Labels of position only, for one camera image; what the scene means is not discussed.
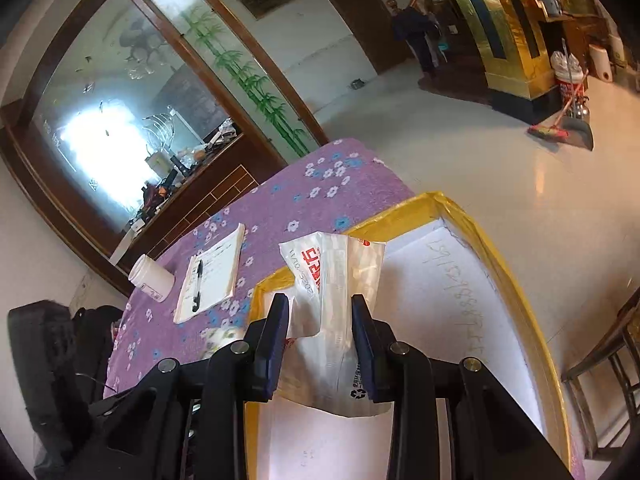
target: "yellow tape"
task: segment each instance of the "yellow tape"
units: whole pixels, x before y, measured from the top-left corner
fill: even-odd
[[[442,218],[447,227],[465,240],[484,263],[500,295],[509,309],[519,341],[524,348],[527,365],[533,374],[542,406],[546,438],[564,464],[571,464],[571,445],[562,391],[554,363],[536,317],[523,291],[510,273],[488,236],[458,204],[441,192],[423,193],[379,213],[346,234],[372,242],[388,242],[418,227]],[[249,321],[265,316],[263,298],[266,292],[281,290],[294,283],[287,267],[276,270],[254,289]],[[247,403],[245,409],[246,450],[249,477],[257,478],[258,404]]]

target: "black pillar base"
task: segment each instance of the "black pillar base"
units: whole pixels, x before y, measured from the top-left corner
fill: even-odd
[[[531,101],[499,90],[490,89],[490,92],[491,106],[494,110],[529,124],[538,124],[562,108],[558,86]]]

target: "metal screw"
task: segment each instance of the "metal screw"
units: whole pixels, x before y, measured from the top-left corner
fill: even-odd
[[[404,343],[402,341],[395,341],[394,343],[391,343],[391,345],[389,346],[389,349],[394,354],[398,354],[398,355],[408,354],[409,348],[410,346],[407,343]]]
[[[162,359],[158,363],[158,370],[160,370],[163,374],[170,372],[175,368],[175,360],[167,357],[166,359]]]
[[[482,362],[475,357],[467,357],[462,361],[462,364],[465,365],[465,368],[470,372],[478,372],[482,369]]]
[[[246,341],[234,341],[231,343],[231,351],[234,354],[246,354],[249,351],[249,343]]]

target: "recycling symbol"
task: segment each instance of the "recycling symbol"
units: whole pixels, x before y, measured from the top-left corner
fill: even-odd
[[[351,397],[353,397],[354,399],[363,399],[366,394],[367,393],[362,388],[351,390]]]

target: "glass panel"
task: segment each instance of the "glass panel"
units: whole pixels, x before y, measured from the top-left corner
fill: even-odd
[[[120,230],[142,205],[145,182],[168,173],[162,161],[202,144],[227,117],[130,0],[107,0],[57,66],[34,122],[70,180]]]
[[[318,148],[295,110],[204,0],[152,0],[251,115],[287,162]]]

